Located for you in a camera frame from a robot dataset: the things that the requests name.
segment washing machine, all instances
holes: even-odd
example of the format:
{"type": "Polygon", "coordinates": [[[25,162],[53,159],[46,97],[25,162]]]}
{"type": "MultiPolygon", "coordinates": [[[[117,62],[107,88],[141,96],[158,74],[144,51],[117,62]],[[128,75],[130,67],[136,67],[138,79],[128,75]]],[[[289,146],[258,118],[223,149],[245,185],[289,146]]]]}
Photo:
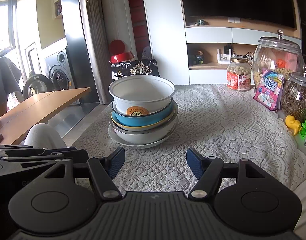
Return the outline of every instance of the washing machine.
{"type": "Polygon", "coordinates": [[[46,69],[42,70],[44,75],[33,75],[25,82],[23,88],[24,99],[37,93],[75,88],[66,48],[46,57],[45,62],[46,69]]]}

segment toy tractor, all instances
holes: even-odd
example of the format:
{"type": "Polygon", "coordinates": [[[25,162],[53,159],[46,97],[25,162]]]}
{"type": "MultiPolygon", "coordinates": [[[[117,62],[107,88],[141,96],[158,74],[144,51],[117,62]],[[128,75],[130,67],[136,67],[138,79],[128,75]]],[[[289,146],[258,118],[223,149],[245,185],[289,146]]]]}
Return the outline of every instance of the toy tractor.
{"type": "Polygon", "coordinates": [[[189,55],[190,65],[203,64],[204,54],[201,51],[195,53],[195,55],[189,55]]]}

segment bowl label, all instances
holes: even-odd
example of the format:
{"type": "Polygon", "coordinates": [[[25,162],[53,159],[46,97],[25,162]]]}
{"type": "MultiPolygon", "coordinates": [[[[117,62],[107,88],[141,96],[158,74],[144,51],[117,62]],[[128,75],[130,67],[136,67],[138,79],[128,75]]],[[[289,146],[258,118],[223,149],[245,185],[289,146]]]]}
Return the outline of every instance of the bowl label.
{"type": "Polygon", "coordinates": [[[127,115],[147,115],[150,112],[141,106],[131,106],[126,110],[127,115]]]}

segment window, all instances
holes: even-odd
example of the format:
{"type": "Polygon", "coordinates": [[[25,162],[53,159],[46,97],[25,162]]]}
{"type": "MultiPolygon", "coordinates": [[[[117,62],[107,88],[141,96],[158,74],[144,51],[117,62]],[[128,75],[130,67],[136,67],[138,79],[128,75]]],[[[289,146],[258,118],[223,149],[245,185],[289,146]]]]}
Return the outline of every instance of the window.
{"type": "Polygon", "coordinates": [[[14,48],[13,0],[0,0],[0,57],[14,48]]]}

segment curtain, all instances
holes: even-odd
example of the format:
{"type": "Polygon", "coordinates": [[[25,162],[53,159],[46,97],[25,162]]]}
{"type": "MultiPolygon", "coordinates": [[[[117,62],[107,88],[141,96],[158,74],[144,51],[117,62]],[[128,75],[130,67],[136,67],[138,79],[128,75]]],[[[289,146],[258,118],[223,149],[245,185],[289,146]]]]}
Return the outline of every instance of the curtain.
{"type": "Polygon", "coordinates": [[[101,0],[80,0],[80,12],[96,90],[100,103],[107,105],[112,101],[112,70],[101,0]]]}

